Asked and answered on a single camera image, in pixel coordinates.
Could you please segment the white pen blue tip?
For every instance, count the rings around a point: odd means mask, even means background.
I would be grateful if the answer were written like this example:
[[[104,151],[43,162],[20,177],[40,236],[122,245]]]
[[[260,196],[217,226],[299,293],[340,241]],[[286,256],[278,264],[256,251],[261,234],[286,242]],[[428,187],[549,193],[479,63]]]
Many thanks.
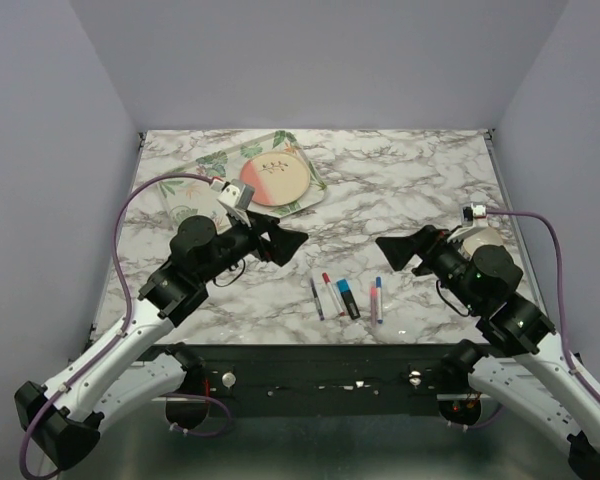
[[[375,279],[375,313],[377,324],[383,323],[383,301],[382,301],[382,279],[376,276]]]

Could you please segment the pink pen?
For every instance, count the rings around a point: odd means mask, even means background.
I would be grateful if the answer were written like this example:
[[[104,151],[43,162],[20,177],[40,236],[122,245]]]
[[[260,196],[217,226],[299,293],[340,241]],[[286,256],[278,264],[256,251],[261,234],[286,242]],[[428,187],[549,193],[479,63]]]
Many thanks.
[[[379,315],[379,296],[377,285],[372,282],[370,287],[370,316],[371,323],[376,325],[378,323]]]

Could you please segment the white pen red tip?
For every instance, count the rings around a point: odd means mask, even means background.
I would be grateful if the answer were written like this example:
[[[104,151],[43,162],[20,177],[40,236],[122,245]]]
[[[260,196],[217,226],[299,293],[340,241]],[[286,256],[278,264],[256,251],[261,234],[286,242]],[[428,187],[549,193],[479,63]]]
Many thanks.
[[[330,298],[331,298],[331,300],[332,300],[332,302],[334,304],[334,307],[336,309],[337,315],[340,316],[340,317],[344,316],[345,315],[344,307],[341,304],[341,301],[340,301],[340,299],[338,297],[338,293],[336,292],[335,286],[332,283],[332,281],[330,279],[330,276],[328,275],[327,272],[323,272],[321,274],[321,276],[322,276],[323,282],[324,282],[324,284],[325,284],[325,286],[327,288],[327,291],[328,291],[328,293],[330,295]]]

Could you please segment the black marker blue tip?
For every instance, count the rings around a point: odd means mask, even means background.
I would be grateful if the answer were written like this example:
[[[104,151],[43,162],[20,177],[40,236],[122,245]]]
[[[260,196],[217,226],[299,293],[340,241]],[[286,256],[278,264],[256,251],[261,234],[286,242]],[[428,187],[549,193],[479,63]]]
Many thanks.
[[[340,293],[344,304],[344,309],[352,320],[360,318],[359,308],[351,291],[351,288],[346,279],[341,279],[336,282],[337,289]]]

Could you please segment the dark blue pen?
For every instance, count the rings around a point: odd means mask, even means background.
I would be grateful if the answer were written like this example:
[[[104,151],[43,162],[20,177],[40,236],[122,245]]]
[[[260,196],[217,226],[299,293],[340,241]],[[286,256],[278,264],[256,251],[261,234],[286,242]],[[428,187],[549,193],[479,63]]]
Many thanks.
[[[317,287],[316,287],[316,284],[315,284],[315,281],[314,281],[313,277],[309,278],[309,285],[310,285],[311,294],[312,294],[312,297],[313,297],[313,301],[314,301],[314,304],[315,304],[316,311],[318,313],[319,319],[320,319],[320,321],[324,321],[325,320],[325,315],[324,315],[322,304],[321,304],[321,301],[320,301],[320,298],[319,298],[319,294],[318,294],[318,291],[317,291]]]

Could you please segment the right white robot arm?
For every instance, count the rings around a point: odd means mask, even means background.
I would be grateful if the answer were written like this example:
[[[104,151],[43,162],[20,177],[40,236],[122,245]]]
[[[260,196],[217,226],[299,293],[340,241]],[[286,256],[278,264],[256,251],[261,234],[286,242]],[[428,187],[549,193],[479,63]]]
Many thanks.
[[[395,271],[420,258],[413,274],[434,275],[498,353],[459,342],[441,362],[442,384],[487,394],[565,450],[579,478],[600,479],[600,385],[564,349],[551,320],[518,294],[522,271],[506,248],[483,244],[464,255],[452,232],[432,225],[376,243]]]

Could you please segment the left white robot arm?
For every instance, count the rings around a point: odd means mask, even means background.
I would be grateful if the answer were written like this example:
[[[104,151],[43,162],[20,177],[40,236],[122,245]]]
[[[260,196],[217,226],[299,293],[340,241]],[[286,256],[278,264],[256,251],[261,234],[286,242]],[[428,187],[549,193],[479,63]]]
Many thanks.
[[[25,432],[19,453],[21,474],[27,468],[31,442],[44,452],[57,471],[81,462],[100,440],[100,426],[121,408],[140,399],[176,391],[194,393],[202,380],[200,368],[187,360],[168,367],[160,380],[133,388],[121,402],[101,401],[139,356],[187,319],[208,297],[208,283],[252,255],[262,262],[286,265],[307,241],[304,232],[280,227],[278,219],[249,213],[217,231],[202,215],[184,220],[169,242],[170,254],[127,303],[125,315],[77,360],[43,384],[27,381],[14,395]]]

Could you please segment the pink cream plate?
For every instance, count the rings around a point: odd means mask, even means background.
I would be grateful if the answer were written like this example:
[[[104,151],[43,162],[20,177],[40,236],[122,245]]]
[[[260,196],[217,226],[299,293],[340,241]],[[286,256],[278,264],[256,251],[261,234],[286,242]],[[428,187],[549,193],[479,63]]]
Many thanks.
[[[309,189],[311,174],[299,157],[272,151],[248,160],[239,179],[254,188],[257,205],[278,207],[299,200]]]

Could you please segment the small patterned bowl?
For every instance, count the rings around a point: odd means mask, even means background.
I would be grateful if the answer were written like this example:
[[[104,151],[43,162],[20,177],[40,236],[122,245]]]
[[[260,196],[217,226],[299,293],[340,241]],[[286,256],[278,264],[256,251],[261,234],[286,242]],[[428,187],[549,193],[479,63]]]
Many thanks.
[[[493,227],[488,226],[474,233],[462,241],[462,255],[466,258],[471,258],[475,251],[486,245],[503,246],[504,241],[500,233]]]

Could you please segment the leaf patterned tray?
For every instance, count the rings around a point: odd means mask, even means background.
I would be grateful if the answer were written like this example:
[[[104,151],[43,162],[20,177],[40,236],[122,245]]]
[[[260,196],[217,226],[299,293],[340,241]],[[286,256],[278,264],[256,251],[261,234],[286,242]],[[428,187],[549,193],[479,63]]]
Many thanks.
[[[311,174],[309,189],[299,200],[278,207],[257,205],[251,200],[249,205],[251,211],[283,218],[311,207],[325,198],[327,184],[304,153],[296,137],[285,130],[277,130],[235,146],[222,148],[177,167],[173,171],[209,178],[218,177],[223,180],[240,180],[241,169],[248,160],[272,151],[290,153],[306,163]],[[205,215],[214,221],[220,232],[230,226],[229,218],[217,201],[216,193],[204,182],[188,178],[168,179],[158,184],[158,192],[165,210],[175,225],[181,224],[192,215]]]

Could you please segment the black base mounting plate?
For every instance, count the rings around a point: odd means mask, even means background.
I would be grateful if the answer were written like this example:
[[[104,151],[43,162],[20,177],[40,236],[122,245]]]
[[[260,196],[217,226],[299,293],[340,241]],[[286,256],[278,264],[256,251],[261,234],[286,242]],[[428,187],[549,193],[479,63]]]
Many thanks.
[[[426,345],[158,345],[190,374],[187,393],[208,393],[236,417],[450,415],[475,423],[487,395],[468,384],[491,347]]]

